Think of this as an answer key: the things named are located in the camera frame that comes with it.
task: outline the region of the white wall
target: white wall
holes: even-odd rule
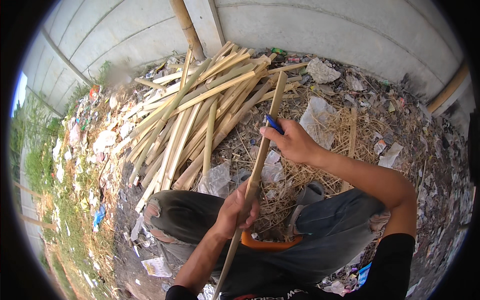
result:
[[[450,81],[462,51],[429,0],[185,0],[207,56],[221,41],[279,47],[359,66],[429,100]],[[168,0],[63,0],[45,21],[55,45],[85,76],[105,60],[144,65],[187,49]],[[23,68],[28,86],[64,106],[78,77],[39,35]]]
[[[431,98],[463,59],[427,0],[216,0],[225,40],[251,48],[314,53],[393,82],[408,73]]]

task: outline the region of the ripped jeans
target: ripped jeans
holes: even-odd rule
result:
[[[165,249],[186,262],[215,223],[223,201],[191,191],[161,191],[149,198],[145,224]],[[236,295],[285,277],[314,285],[345,266],[373,240],[371,227],[381,228],[378,220],[388,220],[380,216],[384,212],[383,203],[359,189],[308,205],[295,222],[296,231],[303,235],[296,245],[281,252],[239,245],[222,293]],[[212,272],[215,280],[228,247],[229,242]]]

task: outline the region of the forearm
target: forearm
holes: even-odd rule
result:
[[[392,210],[415,198],[413,185],[399,172],[319,149],[312,166],[340,177],[351,185],[382,201]]]
[[[175,285],[184,286],[195,295],[198,294],[210,278],[226,241],[210,229],[178,272]]]

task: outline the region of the sky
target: sky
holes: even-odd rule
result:
[[[27,76],[23,72],[21,72],[20,76],[18,77],[15,94],[13,95],[12,113],[10,114],[11,117],[13,117],[13,112],[17,108],[17,103],[20,102],[20,106],[24,104],[26,86],[27,86]]]

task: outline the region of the right hand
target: right hand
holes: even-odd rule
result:
[[[325,151],[328,152],[319,146],[297,122],[282,118],[278,118],[276,122],[282,127],[284,135],[272,127],[265,126],[260,128],[260,134],[274,141],[286,158],[296,163],[316,166],[315,157]]]

